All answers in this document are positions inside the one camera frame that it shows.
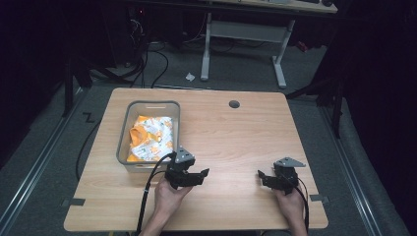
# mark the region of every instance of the folded cloth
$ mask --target folded cloth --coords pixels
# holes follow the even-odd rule
[[[172,118],[139,116],[130,130],[127,161],[158,161],[173,151]]]

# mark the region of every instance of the wooden table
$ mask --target wooden table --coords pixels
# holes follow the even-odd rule
[[[91,148],[64,227],[69,231],[136,230],[147,173],[129,173],[116,159],[123,119],[134,100],[175,100],[181,105],[180,145],[196,156],[190,172],[209,168],[202,186],[185,198],[165,230],[283,229],[272,191],[257,171],[273,175],[272,164],[290,156],[310,195],[318,193],[285,96],[277,92],[117,88]],[[237,100],[239,108],[231,108]],[[154,178],[144,223],[151,215]],[[321,202],[311,202],[310,227],[325,228]]]

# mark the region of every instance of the orange and white cloth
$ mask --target orange and white cloth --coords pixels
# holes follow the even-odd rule
[[[139,116],[130,135],[131,154],[127,161],[158,161],[173,151],[170,117]]]

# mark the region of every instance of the gray carpet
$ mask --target gray carpet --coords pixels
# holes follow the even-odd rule
[[[197,89],[261,90],[290,93],[307,85],[312,79],[325,48],[312,49],[306,53],[289,47],[282,61],[282,68],[288,88],[277,87],[273,67],[268,56],[256,55],[256,50],[269,51],[274,45],[262,45],[247,51],[244,46],[233,47],[227,52],[211,54],[210,77],[208,82],[200,82],[202,48],[199,43],[193,47],[175,49],[166,45],[159,52],[169,61],[167,71],[156,83],[158,87],[186,87]],[[215,45],[215,50],[227,50],[228,45]],[[155,44],[153,49],[160,48]],[[149,53],[145,69],[146,87],[152,83],[165,68],[165,59],[154,52]],[[127,69],[118,69],[123,73]],[[192,73],[192,82],[185,76]],[[56,140],[50,159],[37,180],[26,204],[10,227],[9,235],[108,235],[108,232],[70,233],[63,228],[68,208],[61,206],[65,198],[72,198],[77,188],[76,162],[79,154],[82,172],[89,154],[95,133],[88,139],[83,151],[83,143],[94,125],[100,120],[109,95],[114,88],[121,87],[108,80],[95,80],[90,90],[80,92],[78,106],[68,121],[61,138]],[[9,163],[0,172],[2,189],[0,210],[5,212],[15,193],[25,180],[30,168],[42,154],[48,138],[55,127],[62,122],[63,90],[60,89],[53,101],[32,124],[30,133],[15,152]],[[381,235],[408,235],[401,219],[390,203],[384,187],[363,151],[354,126],[351,123],[348,107],[344,104],[341,119],[341,140],[335,141],[328,130],[326,109],[317,107],[313,97],[303,96],[289,100],[306,155],[309,158],[319,192],[328,198],[324,204],[329,225],[326,229],[311,230],[310,235],[369,235],[367,226],[358,210],[348,179],[340,162],[340,149],[346,153],[360,180],[376,220],[381,227]],[[266,235],[287,235],[284,231],[270,231]]]

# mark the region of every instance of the person's right hand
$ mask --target person's right hand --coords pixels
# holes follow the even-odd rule
[[[304,201],[296,191],[285,195],[284,191],[272,189],[278,199],[278,205],[282,214],[288,221],[288,225],[293,236],[307,235],[306,224],[304,223]]]

